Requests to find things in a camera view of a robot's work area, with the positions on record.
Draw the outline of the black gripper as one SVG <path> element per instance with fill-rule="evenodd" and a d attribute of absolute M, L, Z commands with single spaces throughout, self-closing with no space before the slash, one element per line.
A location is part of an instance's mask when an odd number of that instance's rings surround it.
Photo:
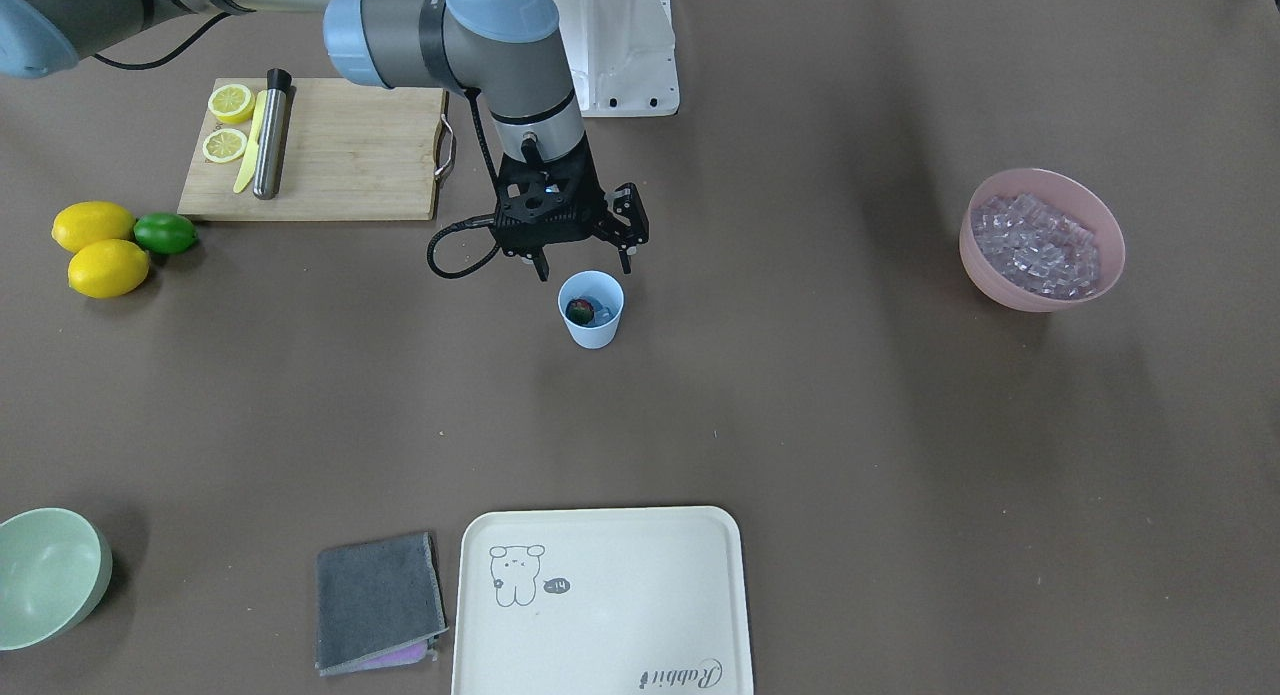
<path fill-rule="evenodd" d="M 650 241 L 650 221 L 635 183 L 604 193 L 588 140 L 563 157 L 535 166 L 503 154 L 498 168 L 499 204 L 492 227 L 500 252 L 527 257 L 540 282 L 549 282 L 544 247 L 571 241 L 608 241 L 622 273 Z"/>

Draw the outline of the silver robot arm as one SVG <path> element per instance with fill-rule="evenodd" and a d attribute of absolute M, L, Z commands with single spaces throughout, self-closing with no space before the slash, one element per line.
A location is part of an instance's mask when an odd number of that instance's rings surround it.
<path fill-rule="evenodd" d="M 549 276 L 544 250 L 607 241 L 625 274 L 650 238 L 636 186 L 602 189 L 553 0 L 3 0 L 3 74 L 73 69 L 160 22 L 209 13 L 323 15 L 333 67 L 355 84 L 442 88 L 468 102 L 476 134 L 488 110 L 503 148 L 486 157 L 489 215 L 440 230 L 489 230 L 493 256 Z"/>

